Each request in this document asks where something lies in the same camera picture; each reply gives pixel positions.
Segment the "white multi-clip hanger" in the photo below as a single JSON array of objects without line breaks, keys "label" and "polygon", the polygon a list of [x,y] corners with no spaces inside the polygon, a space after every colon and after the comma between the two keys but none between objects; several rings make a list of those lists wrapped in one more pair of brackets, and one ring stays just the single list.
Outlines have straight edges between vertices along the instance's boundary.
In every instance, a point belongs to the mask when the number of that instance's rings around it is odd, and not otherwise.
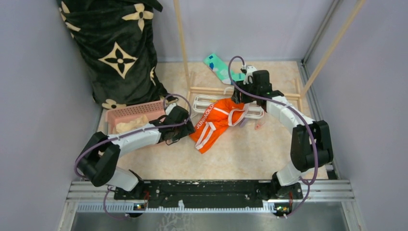
[{"label": "white multi-clip hanger", "polygon": [[[234,92],[234,87],[226,87],[225,89],[190,87],[190,93],[195,95],[192,103],[194,112],[203,114],[207,107],[216,103],[221,99],[230,98]],[[255,102],[250,103],[248,112],[244,118],[247,119],[262,119],[265,115],[264,109],[257,106]]]}]

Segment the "orange underwear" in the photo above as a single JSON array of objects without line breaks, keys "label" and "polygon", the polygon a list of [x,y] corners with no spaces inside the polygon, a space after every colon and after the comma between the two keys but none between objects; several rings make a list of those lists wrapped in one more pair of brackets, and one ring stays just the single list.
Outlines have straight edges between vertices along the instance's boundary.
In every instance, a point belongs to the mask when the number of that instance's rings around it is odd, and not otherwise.
[{"label": "orange underwear", "polygon": [[207,152],[229,127],[236,126],[244,119],[248,110],[248,103],[235,103],[230,98],[210,104],[195,125],[195,132],[190,135],[195,149],[201,154]]}]

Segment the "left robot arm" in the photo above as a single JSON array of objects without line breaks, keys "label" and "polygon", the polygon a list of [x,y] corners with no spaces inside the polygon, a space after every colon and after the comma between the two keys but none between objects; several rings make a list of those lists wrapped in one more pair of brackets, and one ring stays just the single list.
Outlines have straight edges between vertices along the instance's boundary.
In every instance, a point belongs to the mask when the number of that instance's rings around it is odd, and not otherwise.
[{"label": "left robot arm", "polygon": [[166,113],[146,125],[119,134],[96,132],[75,161],[74,170],[93,186],[114,186],[132,199],[143,196],[143,180],[132,170],[118,167],[118,160],[135,150],[160,143],[174,144],[194,133],[191,113],[178,105],[166,108]]}]

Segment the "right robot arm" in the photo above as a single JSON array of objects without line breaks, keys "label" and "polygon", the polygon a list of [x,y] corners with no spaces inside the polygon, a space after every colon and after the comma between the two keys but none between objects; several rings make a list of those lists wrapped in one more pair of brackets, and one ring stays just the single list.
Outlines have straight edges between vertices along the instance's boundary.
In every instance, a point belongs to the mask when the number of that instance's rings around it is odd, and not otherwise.
[{"label": "right robot arm", "polygon": [[276,198],[284,198],[290,187],[309,170],[317,169],[333,160],[330,128],[326,121],[316,121],[296,109],[279,90],[273,90],[267,70],[252,66],[241,69],[245,77],[235,81],[232,100],[236,103],[256,103],[277,118],[290,132],[290,161],[272,176],[270,191]]}]

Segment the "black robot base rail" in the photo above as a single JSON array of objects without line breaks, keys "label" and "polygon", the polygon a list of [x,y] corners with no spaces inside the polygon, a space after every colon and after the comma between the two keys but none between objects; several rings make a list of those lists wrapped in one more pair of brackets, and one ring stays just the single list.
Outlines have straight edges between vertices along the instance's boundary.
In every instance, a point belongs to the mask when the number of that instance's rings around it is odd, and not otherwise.
[{"label": "black robot base rail", "polygon": [[116,200],[142,200],[148,208],[260,208],[264,201],[303,199],[300,183],[279,186],[275,180],[146,180],[127,192],[114,190]]}]

